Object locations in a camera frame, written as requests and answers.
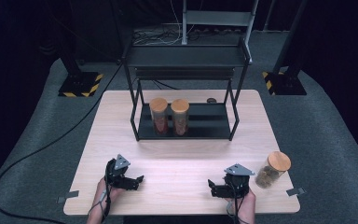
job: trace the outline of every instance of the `electronic device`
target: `electronic device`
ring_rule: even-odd
[[[130,162],[120,154],[117,155],[117,159],[112,159],[108,162],[105,171],[106,184],[117,189],[137,190],[139,184],[144,180],[144,176],[141,175],[136,179],[125,177],[124,174],[128,170],[129,165]]]
[[[237,224],[240,223],[238,211],[241,207],[241,205],[240,207],[238,206],[237,199],[241,199],[249,193],[249,178],[255,172],[248,170],[238,163],[228,167],[225,172],[225,185],[215,185],[210,179],[208,179],[208,184],[213,197],[233,199],[235,203],[234,223]]]

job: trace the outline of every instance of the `small round object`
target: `small round object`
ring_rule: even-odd
[[[168,102],[164,98],[155,98],[150,101],[149,105],[151,110],[157,113],[161,113],[167,108]]]
[[[208,99],[206,100],[206,103],[208,103],[208,104],[217,103],[217,101],[216,101],[216,99],[214,99],[214,98],[208,98]]]

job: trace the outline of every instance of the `black metal frame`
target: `black metal frame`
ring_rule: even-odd
[[[162,62],[146,57],[153,57],[152,55],[142,55],[142,53],[152,53],[154,56],[158,53],[165,53],[172,51],[172,58],[174,62]],[[199,57],[196,62],[184,59],[189,55],[207,51],[204,53],[204,58]],[[225,52],[227,57],[221,58],[217,52]],[[241,87],[246,74],[247,66],[249,64],[250,55],[248,49],[244,45],[243,38],[240,37],[238,45],[226,46],[128,46],[124,50],[122,62],[124,65],[129,90],[133,103],[131,113],[131,126],[137,141],[141,139],[228,139],[232,140],[237,126],[240,122],[237,102],[240,96]],[[131,83],[130,67],[136,69],[136,81],[138,87],[136,93]],[[232,78],[234,75],[234,68],[242,67],[241,77],[237,91],[234,92],[231,87]],[[185,136],[175,136],[172,132],[167,134],[157,135],[153,132],[153,123],[150,116],[149,104],[145,102],[142,92],[142,80],[225,80],[227,81],[227,90],[223,103],[195,103],[190,104],[189,122],[191,128]],[[228,95],[231,98],[235,122],[230,130],[226,103]],[[142,112],[137,129],[134,118],[137,110],[137,105],[141,97]]]

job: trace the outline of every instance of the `jar lid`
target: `jar lid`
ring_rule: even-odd
[[[176,113],[184,113],[188,110],[190,105],[188,104],[188,101],[185,99],[177,99],[172,101],[171,109]]]
[[[289,157],[280,151],[273,151],[268,155],[268,162],[277,171],[285,172],[290,169],[292,163]]]
[[[167,108],[168,102],[164,98],[155,98],[150,101],[149,105],[150,105],[151,110],[153,110],[154,112],[160,113],[160,112],[163,112]]]

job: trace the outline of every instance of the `human hand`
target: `human hand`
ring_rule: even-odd
[[[110,188],[110,202],[113,203],[121,192],[125,191],[124,189]],[[103,220],[103,212],[106,208],[106,193],[103,194],[103,191],[106,190],[106,182],[102,178],[97,185],[97,190],[95,191],[94,200],[92,201],[92,207],[89,211],[89,218],[87,219],[88,224],[100,224]]]
[[[249,189],[243,199],[237,199],[237,205],[239,207],[238,219],[240,224],[254,224],[255,223],[255,194]],[[235,202],[231,204],[231,209],[235,211]]]

